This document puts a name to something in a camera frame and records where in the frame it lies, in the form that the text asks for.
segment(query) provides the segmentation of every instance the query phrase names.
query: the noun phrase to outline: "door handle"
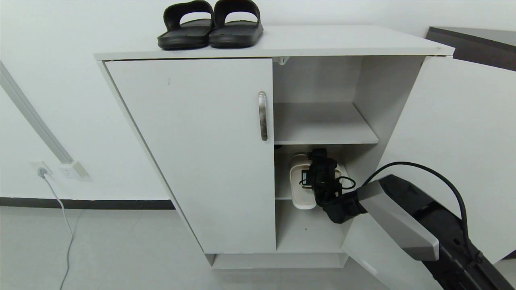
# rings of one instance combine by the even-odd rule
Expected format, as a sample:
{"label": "door handle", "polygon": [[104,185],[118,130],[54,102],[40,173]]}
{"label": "door handle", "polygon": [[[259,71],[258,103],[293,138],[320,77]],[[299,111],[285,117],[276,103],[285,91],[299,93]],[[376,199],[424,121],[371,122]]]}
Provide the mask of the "door handle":
{"label": "door handle", "polygon": [[260,113],[260,131],[262,140],[267,141],[267,95],[264,91],[258,93],[258,112]]}

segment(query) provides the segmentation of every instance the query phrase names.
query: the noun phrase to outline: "white tile floor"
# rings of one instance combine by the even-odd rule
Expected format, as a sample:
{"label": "white tile floor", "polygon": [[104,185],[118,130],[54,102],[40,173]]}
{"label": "white tile floor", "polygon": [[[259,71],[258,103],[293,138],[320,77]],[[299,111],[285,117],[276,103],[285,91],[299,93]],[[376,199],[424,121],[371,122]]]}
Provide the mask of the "white tile floor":
{"label": "white tile floor", "polygon": [[[75,241],[63,289],[386,289],[343,269],[211,270],[175,211],[67,210]],[[59,289],[69,232],[61,210],[0,207],[0,289]],[[516,284],[516,263],[500,269]]]}

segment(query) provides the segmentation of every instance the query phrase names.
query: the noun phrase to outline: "white cable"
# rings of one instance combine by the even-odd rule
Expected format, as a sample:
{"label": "white cable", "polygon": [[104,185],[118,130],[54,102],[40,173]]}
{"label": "white cable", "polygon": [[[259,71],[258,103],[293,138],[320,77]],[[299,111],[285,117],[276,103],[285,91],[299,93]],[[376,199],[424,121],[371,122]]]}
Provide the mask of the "white cable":
{"label": "white cable", "polygon": [[66,222],[66,225],[68,226],[68,230],[70,230],[70,235],[72,235],[72,238],[70,239],[70,244],[68,245],[68,251],[66,253],[66,272],[64,273],[63,280],[61,281],[61,287],[59,287],[59,290],[62,290],[63,289],[63,284],[65,283],[66,277],[68,276],[68,270],[70,270],[70,248],[72,247],[74,233],[72,232],[72,228],[70,227],[70,224],[68,223],[68,219],[66,218],[65,206],[63,205],[63,203],[61,202],[59,197],[57,197],[54,189],[52,188],[52,185],[50,184],[50,182],[48,180],[46,180],[45,174],[47,174],[47,171],[44,168],[38,169],[38,176],[43,178],[43,180],[45,180],[45,182],[49,185],[50,190],[52,191],[52,194],[56,198],[57,202],[59,202],[59,204],[61,205],[61,209],[63,211],[64,220]]}

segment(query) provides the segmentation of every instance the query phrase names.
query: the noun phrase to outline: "wall socket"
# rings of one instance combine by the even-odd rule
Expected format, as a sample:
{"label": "wall socket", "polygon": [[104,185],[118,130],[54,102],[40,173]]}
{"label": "wall socket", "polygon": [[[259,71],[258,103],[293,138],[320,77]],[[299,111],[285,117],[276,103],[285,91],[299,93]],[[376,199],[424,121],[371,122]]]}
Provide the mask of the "wall socket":
{"label": "wall socket", "polygon": [[73,161],[70,164],[61,164],[58,168],[66,178],[84,180],[89,177],[89,174],[79,161]]}
{"label": "wall socket", "polygon": [[36,174],[38,173],[38,169],[40,167],[46,169],[48,174],[53,174],[52,170],[50,170],[50,168],[43,161],[29,161],[29,165]]}

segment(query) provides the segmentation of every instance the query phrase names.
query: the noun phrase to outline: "cabinet door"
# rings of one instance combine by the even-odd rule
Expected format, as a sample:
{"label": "cabinet door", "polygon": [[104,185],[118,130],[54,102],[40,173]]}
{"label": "cabinet door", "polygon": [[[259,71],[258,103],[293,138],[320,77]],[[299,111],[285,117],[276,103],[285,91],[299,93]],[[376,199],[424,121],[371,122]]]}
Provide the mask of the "cabinet door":
{"label": "cabinet door", "polygon": [[[464,199],[473,244],[495,263],[516,249],[515,149],[516,72],[427,57],[379,167],[411,161],[447,177]],[[460,217],[455,196],[432,174],[395,166],[378,177],[387,174],[414,183]],[[392,289],[440,289],[367,218],[355,221],[350,233],[356,234],[346,238],[352,258]],[[382,250],[367,252],[373,248]]]}
{"label": "cabinet door", "polygon": [[106,65],[204,252],[274,252],[272,60]]}

